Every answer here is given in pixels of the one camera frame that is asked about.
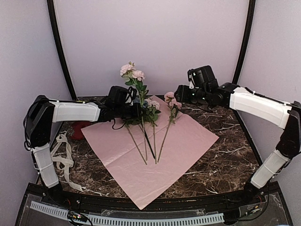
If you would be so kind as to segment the green fake leaf stem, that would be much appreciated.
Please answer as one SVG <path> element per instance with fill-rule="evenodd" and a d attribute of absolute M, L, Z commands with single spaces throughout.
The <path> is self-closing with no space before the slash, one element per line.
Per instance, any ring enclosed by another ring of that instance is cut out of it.
<path fill-rule="evenodd" d="M 143 81 L 145 80 L 145 74 L 141 70 L 137 70 L 135 68 L 134 62 L 128 62 L 128 64 L 123 65 L 120 69 L 120 76 L 125 80 L 125 84 L 127 86 L 132 86 L 137 90 L 138 97 L 140 99 L 139 103 L 141 105 L 141 108 L 143 108 L 145 97 L 147 94 L 146 85 L 143 84 Z M 138 118 L 138 122 L 141 124 L 141 127 L 145 129 L 144 126 L 144 117 L 141 116 Z M 146 161 L 148 160 L 148 153 L 147 153 L 147 142 L 144 138 L 144 132 L 143 132 L 143 144 L 144 144 L 144 158 Z"/>

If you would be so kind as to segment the purple and pink wrapping paper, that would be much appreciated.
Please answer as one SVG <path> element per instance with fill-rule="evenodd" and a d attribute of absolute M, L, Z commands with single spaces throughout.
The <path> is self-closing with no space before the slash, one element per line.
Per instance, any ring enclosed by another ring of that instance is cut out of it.
<path fill-rule="evenodd" d="M 156 122 L 157 159 L 167 129 L 170 110 L 159 97 Z M 153 129 L 145 124 L 152 149 Z M 139 126 L 130 130 L 144 154 L 143 132 Z M 186 173 L 218 140 L 218 137 L 187 114 L 178 113 L 168 131 L 160 161 L 155 163 L 147 146 L 148 160 L 144 164 L 122 120 L 97 123 L 82 129 L 88 144 L 126 195 L 142 210 L 158 198 Z"/>

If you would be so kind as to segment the blue fake flower stem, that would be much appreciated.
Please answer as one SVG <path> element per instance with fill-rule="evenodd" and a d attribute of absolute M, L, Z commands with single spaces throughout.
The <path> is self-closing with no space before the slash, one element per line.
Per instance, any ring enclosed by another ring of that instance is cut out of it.
<path fill-rule="evenodd" d="M 140 99 L 139 99 L 138 97 L 136 97 L 136 98 L 134 99 L 133 103 L 135 104 L 135 103 L 138 103 L 139 101 L 140 101 Z M 147 144 L 148 144 L 148 147 L 149 147 L 149 149 L 150 149 L 150 152 L 151 152 L 151 154 L 152 154 L 152 157 L 155 159 L 155 153 L 154 153 L 154 151 L 153 151 L 153 149 L 152 149 L 152 146 L 151 146 L 151 143 L 150 143 L 148 134 L 147 134 L 146 130 L 143 129 L 142 127 L 141 127 L 141 130 L 144 132 L 144 138 L 146 139 L 146 142 L 147 142 Z"/>

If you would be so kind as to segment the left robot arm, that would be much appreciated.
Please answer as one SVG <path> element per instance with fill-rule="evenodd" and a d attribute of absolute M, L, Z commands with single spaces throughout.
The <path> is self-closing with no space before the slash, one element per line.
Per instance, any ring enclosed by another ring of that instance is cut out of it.
<path fill-rule="evenodd" d="M 50 154 L 52 127 L 66 121 L 109 122 L 116 119 L 136 120 L 142 115 L 139 103 L 119 103 L 104 100 L 62 101 L 39 95 L 30 106 L 23 121 L 24 147 L 31 153 L 33 165 L 56 205 L 66 202 Z"/>

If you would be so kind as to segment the white printed ribbon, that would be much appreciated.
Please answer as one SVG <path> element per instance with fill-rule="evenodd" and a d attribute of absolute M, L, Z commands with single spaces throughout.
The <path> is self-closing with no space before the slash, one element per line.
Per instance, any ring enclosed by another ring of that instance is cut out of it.
<path fill-rule="evenodd" d="M 63 176 L 67 184 L 75 190 L 82 192 L 82 186 L 76 184 L 70 180 L 70 168 L 74 166 L 74 160 L 72 158 L 72 148 L 67 138 L 67 131 L 60 133 L 56 138 L 56 145 L 50 152 L 52 161 L 56 163 L 58 170 L 63 171 Z M 65 145 L 65 152 L 63 156 L 56 154 L 61 145 Z"/>

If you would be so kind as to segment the white fake flower stem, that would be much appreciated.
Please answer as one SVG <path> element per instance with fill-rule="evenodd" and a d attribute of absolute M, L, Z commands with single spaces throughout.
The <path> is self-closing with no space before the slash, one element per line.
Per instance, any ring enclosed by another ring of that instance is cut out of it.
<path fill-rule="evenodd" d="M 132 122 L 131 120 L 126 120 L 126 121 L 125 121 L 125 127 L 126 127 L 128 133 L 129 133 L 129 135 L 130 135 L 132 141 L 134 142 L 134 145 L 135 145 L 136 149 L 138 150 L 139 155 L 141 156 L 141 158 L 142 158 L 144 164 L 147 165 L 147 161 L 146 161 L 146 159 L 144 158 L 144 156 L 143 156 L 143 154 L 142 154 L 142 152 L 141 152 L 141 150 L 140 150 L 140 148 L 139 148 L 139 145 L 137 144 L 137 142 L 136 142 L 136 140 L 135 140 L 135 138 L 134 138 L 134 136 L 133 136 L 133 134 L 132 134 L 132 132 L 131 132 L 131 130 L 130 130 L 130 126 L 132 125 L 131 122 Z"/>

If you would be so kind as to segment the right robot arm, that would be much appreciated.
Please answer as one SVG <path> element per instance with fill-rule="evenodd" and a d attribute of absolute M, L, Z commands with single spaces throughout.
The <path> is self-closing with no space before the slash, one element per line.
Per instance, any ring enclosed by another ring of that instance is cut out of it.
<path fill-rule="evenodd" d="M 258 190 L 278 174 L 282 168 L 301 153 L 301 104 L 289 103 L 258 94 L 233 83 L 211 88 L 208 84 L 199 86 L 180 85 L 175 93 L 182 103 L 206 104 L 231 109 L 243 116 L 254 119 L 272 130 L 268 142 L 270 153 L 250 179 L 250 186 L 240 193 L 240 200 L 250 204 L 258 197 Z"/>

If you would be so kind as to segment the pink fake flower stem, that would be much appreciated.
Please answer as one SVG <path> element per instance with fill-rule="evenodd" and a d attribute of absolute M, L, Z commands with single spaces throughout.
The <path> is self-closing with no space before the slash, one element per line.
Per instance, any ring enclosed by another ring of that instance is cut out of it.
<path fill-rule="evenodd" d="M 168 134 L 168 131 L 170 129 L 171 124 L 175 124 L 175 120 L 177 118 L 177 115 L 179 113 L 179 110 L 182 107 L 182 104 L 180 102 L 177 101 L 175 93 L 174 92 L 167 92 L 164 95 L 164 99 L 165 102 L 168 105 L 168 108 L 170 110 L 170 115 L 169 115 L 169 119 L 168 119 L 168 125 L 167 125 L 167 129 L 160 147 L 160 151 L 159 151 L 159 155 L 158 155 L 158 160 L 157 162 L 160 161 L 161 155 L 162 155 L 162 151 L 163 151 L 163 147 L 164 147 L 164 143 Z"/>
<path fill-rule="evenodd" d="M 155 154 L 155 163 L 157 164 L 157 150 L 156 150 L 156 121 L 158 120 L 158 114 L 160 113 L 160 103 L 158 101 L 152 100 L 150 98 L 146 99 L 146 113 L 147 113 L 147 122 L 152 125 L 153 129 L 153 150 Z"/>

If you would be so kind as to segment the black front rail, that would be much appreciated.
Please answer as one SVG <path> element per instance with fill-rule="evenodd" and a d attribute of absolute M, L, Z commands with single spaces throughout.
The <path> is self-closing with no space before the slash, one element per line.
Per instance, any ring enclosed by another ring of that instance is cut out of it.
<path fill-rule="evenodd" d="M 57 191 L 56 198 L 62 198 L 63 206 L 70 207 L 82 212 L 100 211 L 106 207 L 114 210 L 138 211 L 134 202 L 125 195 L 120 186 L 107 186 L 108 192 L 103 193 L 100 189 L 91 190 L 82 187 L 82 190 L 71 188 L 67 183 L 63 183 L 62 190 Z M 270 206 L 283 207 L 281 201 L 280 187 L 277 182 L 272 182 L 268 187 L 259 192 L 250 202 L 244 202 L 243 190 L 228 193 L 215 194 L 212 190 L 208 194 L 197 196 L 192 192 L 184 196 L 183 190 L 167 189 L 158 198 L 144 207 L 143 211 L 181 211 L 189 209 L 224 210 L 234 211 L 243 206 L 258 204 L 261 208 Z"/>

